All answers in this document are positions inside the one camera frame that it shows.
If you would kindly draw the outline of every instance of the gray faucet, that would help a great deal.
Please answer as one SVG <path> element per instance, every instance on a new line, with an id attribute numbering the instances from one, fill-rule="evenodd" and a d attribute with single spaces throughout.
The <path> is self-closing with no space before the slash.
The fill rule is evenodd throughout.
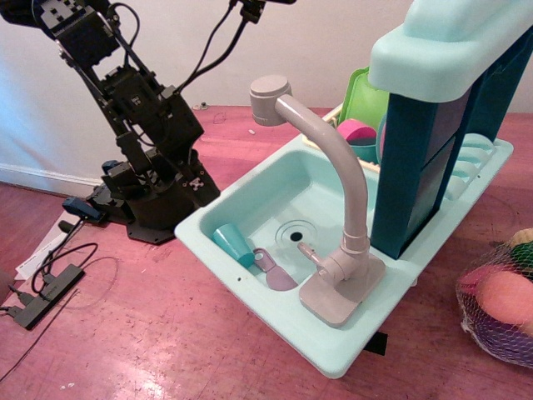
<path id="1" fill-rule="evenodd" d="M 369 253 L 366 230 L 368 191 L 361 164 L 346 140 L 329 123 L 291 95 L 286 77 L 261 77 L 250 86 L 254 120 L 264 126 L 289 122 L 311 139 L 331 161 L 345 196 L 341 245 L 325 258 L 307 244 L 298 248 L 317 272 L 301 287 L 301 302 L 321 320 L 338 328 L 385 275 L 385 264 Z"/>

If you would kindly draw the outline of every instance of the mint green sink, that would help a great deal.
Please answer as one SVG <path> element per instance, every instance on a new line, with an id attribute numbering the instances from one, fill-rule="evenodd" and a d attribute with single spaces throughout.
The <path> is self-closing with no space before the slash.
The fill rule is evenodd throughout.
<path id="1" fill-rule="evenodd" d="M 509 143 L 496 140 L 494 145 L 483 165 L 476 163 L 470 168 L 470 173 L 476 174 L 472 179 L 457 178 L 461 185 L 445 198 L 441 210 L 400 259 L 391 259 L 371 247 L 371 253 L 385 262 L 386 275 L 340 328 L 325 324 L 299 298 L 302 284 L 316 266 L 297 249 L 297 243 L 306 242 L 326 256 L 339 246 L 344 223 L 341 182 L 326 156 L 306 146 L 301 136 L 181 222 L 175 234 L 237 298 L 313 366 L 329 378 L 339 378 L 510 156 Z M 469 168 L 462 168 L 461 173 L 464 171 Z M 370 230 L 379 174 L 366 169 L 364 173 Z M 226 223 L 237 225 L 251 249 L 265 248 L 298 286 L 274 291 L 258 267 L 244 268 L 219 248 L 211 237 Z"/>
<path id="2" fill-rule="evenodd" d="M 367 185 L 370 215 L 376 202 L 377 174 L 367 176 Z M 210 238 L 221 225 L 235 223 L 250 248 L 265 248 L 297 283 L 303 283 L 316 267 L 296 245 L 303 241 L 325 256 L 337 248 L 343 204 L 339 177 L 321 153 L 293 150 L 220 201 L 201 218 L 199 228 Z M 238 272 L 250 273 L 267 285 L 265 273 L 255 265 Z"/>

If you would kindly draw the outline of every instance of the wooden floor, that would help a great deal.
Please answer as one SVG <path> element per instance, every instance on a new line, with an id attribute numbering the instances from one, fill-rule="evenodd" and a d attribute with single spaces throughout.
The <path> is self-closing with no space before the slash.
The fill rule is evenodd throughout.
<path id="1" fill-rule="evenodd" d="M 296 135 L 290 127 L 258 127 L 247 107 L 211 107 L 197 116 L 206 129 L 197 148 L 221 188 Z M 345 377 L 329 380 L 179 241 L 154 247 L 128 240 L 122 226 L 87 226 L 72 241 L 99 244 L 87 276 L 0 382 L 0 399 L 533 398 L 533 370 L 481 351 L 461 330 L 455 295 L 469 262 L 533 227 L 533 115 L 508 115 L 499 138 L 515 153 L 381 327 L 389 335 L 385 357 L 363 352 Z M 61 202 L 0 185 L 3 270 L 14 275 L 61 213 Z M 73 254 L 62 265 L 81 257 Z M 0 317 L 0 376 L 52 315 L 32 332 Z"/>

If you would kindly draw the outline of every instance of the robotic arm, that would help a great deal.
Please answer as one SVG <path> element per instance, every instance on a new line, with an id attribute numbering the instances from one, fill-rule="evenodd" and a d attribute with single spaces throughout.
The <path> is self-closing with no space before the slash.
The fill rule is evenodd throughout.
<path id="1" fill-rule="evenodd" d="M 257 23 L 265 2 L 241 1 L 242 27 Z M 230 8 L 236 4 L 230 0 Z M 59 45 L 115 132 L 127 161 L 105 162 L 103 184 L 87 201 L 109 220 L 125 224 L 130 238 L 163 243 L 181 220 L 220 191 L 192 148 L 203 129 L 180 94 L 184 86 L 157 82 L 121 35 L 118 6 L 132 11 L 108 0 L 0 0 L 0 13 L 10 23 L 43 30 Z M 119 48 L 125 52 L 123 65 L 100 78 L 93 68 Z"/>

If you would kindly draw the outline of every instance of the baseboard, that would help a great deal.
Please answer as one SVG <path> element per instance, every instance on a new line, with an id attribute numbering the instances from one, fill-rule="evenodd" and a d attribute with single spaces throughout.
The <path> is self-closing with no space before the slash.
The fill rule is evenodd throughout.
<path id="1" fill-rule="evenodd" d="M 78 198 L 88 196 L 95 186 L 102 183 L 100 179 L 74 177 L 8 164 L 0 164 L 0 182 Z"/>

